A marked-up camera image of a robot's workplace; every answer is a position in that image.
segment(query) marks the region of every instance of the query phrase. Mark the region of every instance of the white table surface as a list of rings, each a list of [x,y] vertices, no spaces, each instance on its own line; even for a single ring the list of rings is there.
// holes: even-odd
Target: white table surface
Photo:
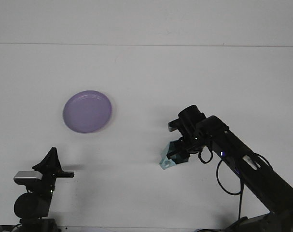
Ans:
[[[13,205],[25,188],[16,185],[13,176],[31,170],[55,146],[63,169],[75,171],[73,179],[56,182],[49,217],[58,225],[228,226],[237,218],[238,197],[218,186],[218,157],[203,165],[192,156],[188,163],[165,171],[158,165],[166,144],[180,137],[176,131],[168,132],[167,123],[191,104],[206,116],[222,119],[293,187],[293,1],[284,5],[247,2],[251,8],[246,10],[234,1],[227,1],[226,8],[210,2],[165,1],[167,25],[174,30],[186,29],[182,25],[187,24],[178,19],[180,11],[188,12],[192,22],[195,17],[203,18],[200,25],[205,30],[190,30],[192,34],[182,37],[177,33],[156,36],[164,31],[160,19],[165,8],[154,5],[164,2],[143,1],[141,6],[123,1],[128,7],[118,10],[117,1],[0,1],[0,224],[18,222]],[[191,9],[200,9],[193,8],[198,3],[205,8],[195,14]],[[57,11],[54,4],[63,6],[66,13]],[[84,14],[90,6],[111,12]],[[223,14],[224,9],[229,12],[234,7],[236,15]],[[152,18],[148,13],[143,16],[144,9],[156,9],[155,17],[153,23],[144,22],[148,28],[142,27],[139,34],[136,19]],[[219,19],[225,15],[226,21],[207,20],[212,14]],[[105,24],[94,24],[95,29],[88,30],[93,24],[85,15],[97,15]],[[72,29],[59,26],[65,19]],[[132,22],[128,25],[132,30],[118,26],[121,22]],[[262,22],[269,23],[264,24],[268,30],[262,30]],[[116,29],[109,23],[115,23]],[[232,35],[227,30],[230,26]],[[222,39],[225,33],[229,40]],[[213,46],[226,41],[244,46]],[[113,115],[100,132],[78,134],[63,123],[62,109],[73,94],[87,89],[105,93]],[[220,175],[228,189],[238,190],[239,182],[227,167],[222,166]],[[242,215],[266,212],[245,189]]]

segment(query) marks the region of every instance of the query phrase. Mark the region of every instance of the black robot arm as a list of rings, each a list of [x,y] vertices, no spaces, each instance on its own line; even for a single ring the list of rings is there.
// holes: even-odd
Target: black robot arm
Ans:
[[[260,155],[249,149],[216,116],[205,117],[192,105],[168,124],[169,130],[179,130],[182,137],[171,142],[161,166],[187,162],[190,154],[207,147],[241,179],[270,213],[256,218],[241,218],[226,232],[292,232],[293,188],[284,181]]]

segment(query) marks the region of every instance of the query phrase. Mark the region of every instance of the purple plate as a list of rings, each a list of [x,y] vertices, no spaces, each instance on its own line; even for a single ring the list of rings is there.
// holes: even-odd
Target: purple plate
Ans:
[[[71,130],[92,133],[107,124],[111,113],[111,102],[106,95],[87,90],[75,94],[67,101],[63,118]]]

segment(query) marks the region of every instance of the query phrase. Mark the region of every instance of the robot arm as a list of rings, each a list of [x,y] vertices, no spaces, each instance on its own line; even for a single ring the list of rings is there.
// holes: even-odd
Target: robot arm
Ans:
[[[161,161],[166,169],[187,162],[190,154],[207,147],[243,181],[270,213],[256,218],[241,218],[227,232],[292,232],[293,188],[261,156],[250,150],[216,116],[205,117],[192,105],[168,124],[169,131],[179,130],[182,137],[169,145]]]

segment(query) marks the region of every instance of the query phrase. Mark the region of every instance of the black cable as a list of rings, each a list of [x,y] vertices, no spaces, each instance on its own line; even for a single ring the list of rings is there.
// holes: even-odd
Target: black cable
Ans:
[[[203,164],[207,164],[207,163],[211,162],[211,160],[213,159],[213,151],[211,151],[211,150],[210,150],[210,159],[208,161],[204,161],[201,157],[201,154],[202,154],[202,150],[199,151],[198,158]]]
[[[262,155],[254,153],[256,156],[260,157],[271,169],[273,169],[273,167],[271,166],[270,162]]]
[[[10,230],[10,232],[13,232],[14,228],[18,228],[18,226],[22,225],[22,223],[16,224],[15,226],[13,226]]]
[[[239,192],[229,192],[228,190],[226,190],[223,185],[221,184],[220,180],[219,180],[219,177],[218,177],[218,171],[219,171],[219,167],[221,165],[221,163],[223,162],[223,160],[221,159],[217,165],[217,168],[216,168],[216,179],[217,179],[217,182],[219,184],[219,186],[223,189],[223,191],[225,191],[226,193],[230,194],[230,195],[233,195],[233,196],[237,196],[237,195],[240,195],[242,193],[242,191],[244,190],[244,185],[241,185],[241,190]]]
[[[242,211],[242,200],[243,200],[243,192],[244,192],[244,181],[240,180],[241,189],[243,189],[239,195],[239,204],[238,204],[238,219],[241,218],[241,211]]]

